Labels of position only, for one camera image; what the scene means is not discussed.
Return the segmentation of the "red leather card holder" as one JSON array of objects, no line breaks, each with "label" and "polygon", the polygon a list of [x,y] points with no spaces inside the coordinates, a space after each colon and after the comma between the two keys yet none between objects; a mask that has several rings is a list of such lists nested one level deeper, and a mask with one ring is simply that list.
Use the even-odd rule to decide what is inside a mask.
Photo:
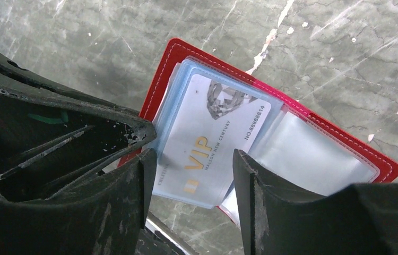
[{"label": "red leather card holder", "polygon": [[[387,183],[398,177],[398,163],[378,150],[252,75],[174,38],[166,46],[140,111],[140,117],[152,122],[157,133],[148,144],[157,153],[154,184],[160,141],[170,130],[196,73],[272,105],[251,148],[241,150],[293,184],[327,196],[351,183]],[[240,224],[234,176],[224,199],[214,207]]]}]

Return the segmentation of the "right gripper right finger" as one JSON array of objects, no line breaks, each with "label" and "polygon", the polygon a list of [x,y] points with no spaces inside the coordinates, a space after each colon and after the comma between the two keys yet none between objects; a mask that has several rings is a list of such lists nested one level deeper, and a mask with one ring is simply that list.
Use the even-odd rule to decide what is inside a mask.
[{"label": "right gripper right finger", "polygon": [[356,183],[326,197],[233,152],[246,254],[398,254],[398,183]]}]

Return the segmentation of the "silver VIP credit card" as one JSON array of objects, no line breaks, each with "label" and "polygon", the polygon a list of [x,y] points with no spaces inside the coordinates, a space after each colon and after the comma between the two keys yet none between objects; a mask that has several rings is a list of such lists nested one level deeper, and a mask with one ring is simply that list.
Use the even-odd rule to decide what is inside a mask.
[{"label": "silver VIP credit card", "polygon": [[232,181],[234,149],[249,149],[272,105],[193,74],[166,136],[154,192],[205,208],[219,205]]}]

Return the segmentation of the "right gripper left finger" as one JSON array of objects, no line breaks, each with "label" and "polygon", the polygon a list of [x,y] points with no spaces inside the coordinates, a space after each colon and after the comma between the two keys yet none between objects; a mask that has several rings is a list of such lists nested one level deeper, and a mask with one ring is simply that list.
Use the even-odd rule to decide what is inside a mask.
[{"label": "right gripper left finger", "polygon": [[48,200],[0,200],[0,254],[133,254],[152,196],[157,154]]}]

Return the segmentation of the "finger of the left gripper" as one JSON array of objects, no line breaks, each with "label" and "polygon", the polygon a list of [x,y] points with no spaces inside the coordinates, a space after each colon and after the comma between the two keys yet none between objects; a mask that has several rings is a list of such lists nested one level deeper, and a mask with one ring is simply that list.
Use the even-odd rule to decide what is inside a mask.
[{"label": "finger of the left gripper", "polygon": [[0,53],[0,196],[45,199],[154,140],[152,123]]}]

